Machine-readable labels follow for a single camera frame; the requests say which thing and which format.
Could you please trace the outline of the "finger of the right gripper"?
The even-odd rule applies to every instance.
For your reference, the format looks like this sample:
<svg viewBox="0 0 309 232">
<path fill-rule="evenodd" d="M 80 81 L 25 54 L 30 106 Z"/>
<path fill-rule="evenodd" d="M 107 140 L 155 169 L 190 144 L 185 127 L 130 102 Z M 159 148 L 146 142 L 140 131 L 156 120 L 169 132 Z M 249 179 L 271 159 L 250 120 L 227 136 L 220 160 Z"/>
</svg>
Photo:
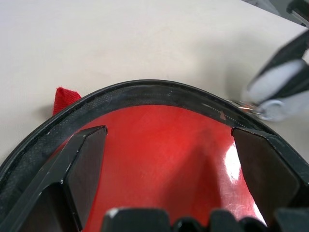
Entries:
<svg viewBox="0 0 309 232">
<path fill-rule="evenodd" d="M 309 30 L 294 38 L 268 61 L 258 75 L 249 83 L 246 93 L 249 99 L 268 99 L 292 75 L 309 65 L 303 60 L 309 51 Z"/>
<path fill-rule="evenodd" d="M 262 102 L 262 119 L 282 121 L 299 114 L 308 107 L 309 65 L 305 65 Z"/>
</svg>

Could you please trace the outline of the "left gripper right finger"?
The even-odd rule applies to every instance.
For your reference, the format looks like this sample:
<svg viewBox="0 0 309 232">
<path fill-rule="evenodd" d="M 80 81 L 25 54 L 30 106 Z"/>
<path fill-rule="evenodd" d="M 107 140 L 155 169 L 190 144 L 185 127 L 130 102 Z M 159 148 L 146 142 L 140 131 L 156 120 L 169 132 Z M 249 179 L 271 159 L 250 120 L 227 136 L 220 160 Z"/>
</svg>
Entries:
<svg viewBox="0 0 309 232">
<path fill-rule="evenodd" d="M 309 208 L 309 163 L 280 137 L 233 128 L 243 177 L 264 221 L 279 209 Z"/>
</svg>

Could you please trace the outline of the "black stand with silver bar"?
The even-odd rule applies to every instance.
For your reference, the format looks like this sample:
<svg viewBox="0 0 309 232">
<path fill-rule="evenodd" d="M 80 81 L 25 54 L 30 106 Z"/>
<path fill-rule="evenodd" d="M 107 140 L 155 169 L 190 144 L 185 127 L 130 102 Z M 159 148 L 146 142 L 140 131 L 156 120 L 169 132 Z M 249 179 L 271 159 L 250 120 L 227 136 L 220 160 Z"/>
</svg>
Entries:
<svg viewBox="0 0 309 232">
<path fill-rule="evenodd" d="M 287 8 L 287 13 L 301 22 L 301 25 L 309 28 L 309 2 L 306 0 L 292 0 Z"/>
</svg>

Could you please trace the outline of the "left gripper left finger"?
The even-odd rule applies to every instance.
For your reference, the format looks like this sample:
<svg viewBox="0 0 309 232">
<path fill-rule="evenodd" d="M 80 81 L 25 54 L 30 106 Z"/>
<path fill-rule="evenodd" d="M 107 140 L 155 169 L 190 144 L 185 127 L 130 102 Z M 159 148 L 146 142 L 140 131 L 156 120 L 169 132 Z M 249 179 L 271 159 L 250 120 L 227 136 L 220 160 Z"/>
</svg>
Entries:
<svg viewBox="0 0 309 232">
<path fill-rule="evenodd" d="M 97 192 L 107 128 L 74 134 L 34 176 L 0 232 L 81 232 Z"/>
</svg>

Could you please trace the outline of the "red table tennis paddle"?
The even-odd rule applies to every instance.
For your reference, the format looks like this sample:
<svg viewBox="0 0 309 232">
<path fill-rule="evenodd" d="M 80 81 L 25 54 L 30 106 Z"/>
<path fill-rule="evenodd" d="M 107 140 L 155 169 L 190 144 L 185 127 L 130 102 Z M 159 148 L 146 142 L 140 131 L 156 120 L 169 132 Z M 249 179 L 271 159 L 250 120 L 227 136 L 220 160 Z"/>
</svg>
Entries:
<svg viewBox="0 0 309 232">
<path fill-rule="evenodd" d="M 172 106 L 129 107 L 100 116 L 105 125 L 97 195 L 84 232 L 99 232 L 106 211 L 156 207 L 171 221 L 190 216 L 208 223 L 224 208 L 238 219 L 262 219 L 244 181 L 231 128 Z"/>
</svg>

